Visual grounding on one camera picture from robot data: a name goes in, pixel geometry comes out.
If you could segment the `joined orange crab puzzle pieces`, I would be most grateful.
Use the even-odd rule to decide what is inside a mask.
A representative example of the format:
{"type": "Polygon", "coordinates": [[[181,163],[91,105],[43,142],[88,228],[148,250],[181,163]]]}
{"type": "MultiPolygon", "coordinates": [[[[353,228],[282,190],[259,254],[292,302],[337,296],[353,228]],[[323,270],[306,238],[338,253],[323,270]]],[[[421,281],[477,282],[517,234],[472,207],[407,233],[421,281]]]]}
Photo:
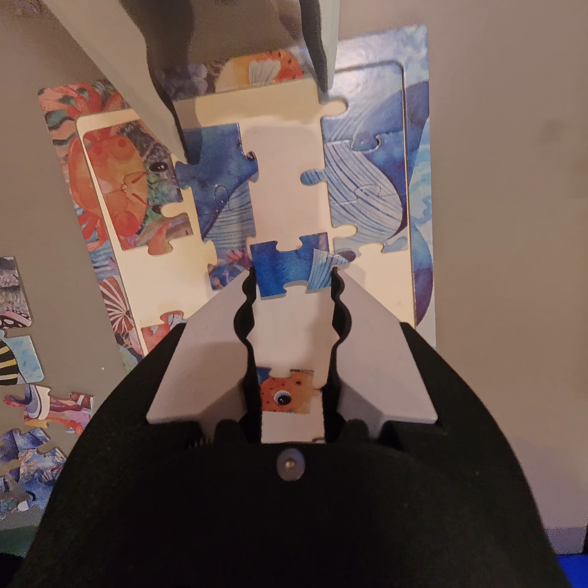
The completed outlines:
{"type": "Polygon", "coordinates": [[[84,146],[123,251],[166,254],[171,240],[194,234],[185,212],[163,213],[183,199],[169,150],[142,121],[87,132],[84,146]]]}

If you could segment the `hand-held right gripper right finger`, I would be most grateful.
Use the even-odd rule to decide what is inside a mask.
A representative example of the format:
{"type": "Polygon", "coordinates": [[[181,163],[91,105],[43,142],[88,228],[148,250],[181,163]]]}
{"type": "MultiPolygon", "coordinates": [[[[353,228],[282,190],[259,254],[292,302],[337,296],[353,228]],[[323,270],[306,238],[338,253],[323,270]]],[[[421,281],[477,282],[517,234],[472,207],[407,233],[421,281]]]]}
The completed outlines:
{"type": "Polygon", "coordinates": [[[435,424],[401,321],[344,270],[332,270],[330,292],[338,339],[323,386],[325,437],[338,437],[351,420],[361,420],[368,437],[387,422],[435,424]]]}

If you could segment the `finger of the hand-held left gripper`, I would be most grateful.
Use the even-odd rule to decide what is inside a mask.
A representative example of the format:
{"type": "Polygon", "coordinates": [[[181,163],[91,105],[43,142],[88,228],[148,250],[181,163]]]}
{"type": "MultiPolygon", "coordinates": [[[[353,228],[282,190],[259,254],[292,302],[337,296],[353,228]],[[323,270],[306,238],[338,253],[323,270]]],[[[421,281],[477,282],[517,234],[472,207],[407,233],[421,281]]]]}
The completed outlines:
{"type": "Polygon", "coordinates": [[[120,1],[43,2],[168,150],[187,163],[173,106],[156,88],[140,29],[120,1]]]}
{"type": "Polygon", "coordinates": [[[301,30],[322,95],[334,83],[340,1],[299,1],[301,30]]]}

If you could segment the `red octopus puzzle piece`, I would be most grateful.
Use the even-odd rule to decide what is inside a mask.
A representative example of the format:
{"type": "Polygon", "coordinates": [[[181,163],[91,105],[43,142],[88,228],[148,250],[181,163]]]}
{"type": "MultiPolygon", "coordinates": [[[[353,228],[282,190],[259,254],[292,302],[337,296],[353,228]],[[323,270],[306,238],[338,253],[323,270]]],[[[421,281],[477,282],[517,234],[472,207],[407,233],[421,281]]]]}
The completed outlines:
{"type": "Polygon", "coordinates": [[[141,327],[146,353],[151,352],[176,325],[185,322],[182,311],[171,311],[160,315],[158,323],[141,327]]]}

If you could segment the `red coral white wave piece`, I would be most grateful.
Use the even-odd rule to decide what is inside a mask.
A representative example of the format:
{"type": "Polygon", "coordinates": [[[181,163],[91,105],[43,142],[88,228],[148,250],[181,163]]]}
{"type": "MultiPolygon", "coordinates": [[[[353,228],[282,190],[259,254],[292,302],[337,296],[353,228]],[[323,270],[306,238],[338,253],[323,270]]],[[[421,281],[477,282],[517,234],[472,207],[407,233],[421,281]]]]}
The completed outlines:
{"type": "Polygon", "coordinates": [[[50,423],[64,425],[68,433],[80,436],[92,417],[94,397],[72,392],[68,398],[56,398],[45,386],[25,385],[24,397],[12,394],[4,397],[5,405],[21,408],[24,423],[34,428],[48,428],[50,423]]]}

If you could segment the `orange pufferfish puzzle piece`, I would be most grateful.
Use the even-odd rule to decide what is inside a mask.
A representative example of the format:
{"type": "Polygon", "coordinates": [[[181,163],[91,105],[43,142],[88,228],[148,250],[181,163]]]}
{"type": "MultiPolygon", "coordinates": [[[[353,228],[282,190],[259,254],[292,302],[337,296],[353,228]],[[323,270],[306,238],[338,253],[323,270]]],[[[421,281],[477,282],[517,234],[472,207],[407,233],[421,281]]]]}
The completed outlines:
{"type": "Polygon", "coordinates": [[[256,367],[263,412],[309,414],[320,390],[313,387],[313,371],[291,370],[287,378],[270,375],[270,368],[256,367]]]}

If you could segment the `black white spotted puzzle piece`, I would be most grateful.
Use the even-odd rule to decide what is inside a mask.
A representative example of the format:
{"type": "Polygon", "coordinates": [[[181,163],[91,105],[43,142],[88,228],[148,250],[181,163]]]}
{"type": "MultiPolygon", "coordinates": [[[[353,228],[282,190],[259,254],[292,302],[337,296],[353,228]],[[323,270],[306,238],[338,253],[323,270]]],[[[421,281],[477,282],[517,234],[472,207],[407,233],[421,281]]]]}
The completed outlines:
{"type": "Polygon", "coordinates": [[[1,257],[1,338],[8,331],[31,327],[32,312],[22,285],[17,260],[13,256],[1,257]]]}

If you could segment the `joined coral reef puzzle pieces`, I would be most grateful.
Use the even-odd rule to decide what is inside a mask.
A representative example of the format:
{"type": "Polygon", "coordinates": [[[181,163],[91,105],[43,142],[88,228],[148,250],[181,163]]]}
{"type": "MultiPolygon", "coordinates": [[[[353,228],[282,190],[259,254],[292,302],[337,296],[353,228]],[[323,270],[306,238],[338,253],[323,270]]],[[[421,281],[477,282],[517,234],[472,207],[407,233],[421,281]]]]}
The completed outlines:
{"type": "Polygon", "coordinates": [[[50,441],[45,430],[8,430],[1,436],[1,466],[15,462],[1,474],[1,520],[38,509],[44,514],[67,456],[58,446],[41,452],[50,441]]]}

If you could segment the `ocean jigsaw puzzle frame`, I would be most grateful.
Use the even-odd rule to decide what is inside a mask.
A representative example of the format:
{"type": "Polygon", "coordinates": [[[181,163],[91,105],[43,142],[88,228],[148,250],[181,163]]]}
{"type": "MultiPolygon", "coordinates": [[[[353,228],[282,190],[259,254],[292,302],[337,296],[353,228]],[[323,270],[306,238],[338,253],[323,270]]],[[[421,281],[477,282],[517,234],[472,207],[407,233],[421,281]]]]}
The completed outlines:
{"type": "MultiPolygon", "coordinates": [[[[256,230],[247,239],[250,254],[252,244],[270,241],[277,242],[279,251],[297,249],[302,245],[301,236],[315,233],[327,233],[329,251],[337,254],[334,237],[350,236],[356,228],[333,227],[325,182],[308,186],[300,180],[303,172],[324,166],[321,119],[342,114],[349,99],[378,104],[401,92],[408,248],[382,253],[380,245],[362,246],[359,256],[341,254],[349,260],[342,268],[436,346],[425,25],[340,40],[334,84],[326,97],[319,95],[311,78],[307,50],[296,45],[195,63],[184,71],[165,70],[162,81],[172,97],[180,99],[176,105],[184,115],[185,132],[237,123],[243,150],[256,155],[259,175],[248,180],[256,230]]],[[[163,213],[173,217],[185,212],[194,234],[171,240],[172,251],[166,254],[151,255],[147,247],[123,251],[84,136],[142,120],[106,79],[41,89],[38,99],[122,364],[129,372],[147,354],[141,327],[158,323],[160,315],[171,311],[182,311],[187,320],[219,291],[212,290],[208,273],[208,265],[217,262],[215,246],[203,241],[212,226],[201,232],[192,191],[180,188],[183,201],[166,205],[163,213]]],[[[179,161],[172,154],[171,158],[175,171],[179,161]]],[[[326,305],[327,288],[310,292],[305,282],[285,288],[284,295],[271,298],[262,298],[258,292],[262,325],[252,338],[257,363],[272,368],[273,375],[290,369],[317,375],[313,355],[321,343],[334,338],[324,326],[327,319],[318,317],[326,305]]]]}

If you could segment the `blue object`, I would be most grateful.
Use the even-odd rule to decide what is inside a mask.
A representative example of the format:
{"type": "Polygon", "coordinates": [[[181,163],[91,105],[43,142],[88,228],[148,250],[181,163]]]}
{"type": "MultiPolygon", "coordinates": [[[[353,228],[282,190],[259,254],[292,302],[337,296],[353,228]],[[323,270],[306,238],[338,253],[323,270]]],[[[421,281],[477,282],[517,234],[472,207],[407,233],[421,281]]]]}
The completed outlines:
{"type": "Polygon", "coordinates": [[[558,555],[562,567],[572,587],[587,587],[587,555],[558,555]]]}

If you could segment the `blue striped coral puzzle piece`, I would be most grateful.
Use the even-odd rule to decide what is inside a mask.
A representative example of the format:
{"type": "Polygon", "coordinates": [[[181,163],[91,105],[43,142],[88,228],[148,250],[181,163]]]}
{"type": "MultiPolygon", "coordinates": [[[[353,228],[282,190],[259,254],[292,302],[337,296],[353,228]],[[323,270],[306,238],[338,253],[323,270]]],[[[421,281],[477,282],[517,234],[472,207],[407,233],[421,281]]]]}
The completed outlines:
{"type": "Polygon", "coordinates": [[[243,271],[253,267],[247,248],[248,237],[256,235],[249,181],[241,183],[218,213],[207,237],[217,253],[216,264],[208,265],[212,290],[221,290],[243,271]]]}

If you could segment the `blue white-striped puzzle piece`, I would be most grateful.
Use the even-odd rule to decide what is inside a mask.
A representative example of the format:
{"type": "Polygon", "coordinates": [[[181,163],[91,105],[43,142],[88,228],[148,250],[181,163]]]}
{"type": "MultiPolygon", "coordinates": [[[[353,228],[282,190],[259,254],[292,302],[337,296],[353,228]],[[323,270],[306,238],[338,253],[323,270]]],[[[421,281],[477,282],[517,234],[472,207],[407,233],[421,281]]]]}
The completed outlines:
{"type": "Polygon", "coordinates": [[[349,263],[329,251],[327,233],[301,236],[300,241],[302,245],[290,251],[279,251],[276,241],[250,246],[262,298],[284,295],[285,286],[295,282],[305,282],[310,292],[329,288],[332,269],[349,263]]]}

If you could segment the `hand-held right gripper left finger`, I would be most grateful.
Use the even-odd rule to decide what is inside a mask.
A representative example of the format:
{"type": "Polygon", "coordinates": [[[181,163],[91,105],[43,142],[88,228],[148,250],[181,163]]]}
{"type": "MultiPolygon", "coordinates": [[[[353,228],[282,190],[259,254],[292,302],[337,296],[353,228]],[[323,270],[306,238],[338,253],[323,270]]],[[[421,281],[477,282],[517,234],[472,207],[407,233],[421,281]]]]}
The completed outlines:
{"type": "Polygon", "coordinates": [[[251,277],[243,271],[188,318],[146,414],[149,423],[219,423],[246,415],[248,351],[235,318],[251,277]]]}

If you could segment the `joined blue whale puzzle pieces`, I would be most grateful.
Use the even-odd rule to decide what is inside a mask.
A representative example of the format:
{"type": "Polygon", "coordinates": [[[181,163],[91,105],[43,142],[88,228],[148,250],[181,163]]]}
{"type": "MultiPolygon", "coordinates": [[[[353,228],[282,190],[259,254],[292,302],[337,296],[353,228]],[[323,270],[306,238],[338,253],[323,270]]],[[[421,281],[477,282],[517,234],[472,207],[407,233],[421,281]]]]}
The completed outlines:
{"type": "Polygon", "coordinates": [[[347,109],[321,119],[325,163],[303,172],[311,186],[327,184],[332,225],[352,225],[350,236],[334,237],[337,254],[360,255],[366,245],[382,253],[408,248],[405,121],[396,92],[380,103],[348,100],[347,109]]]}

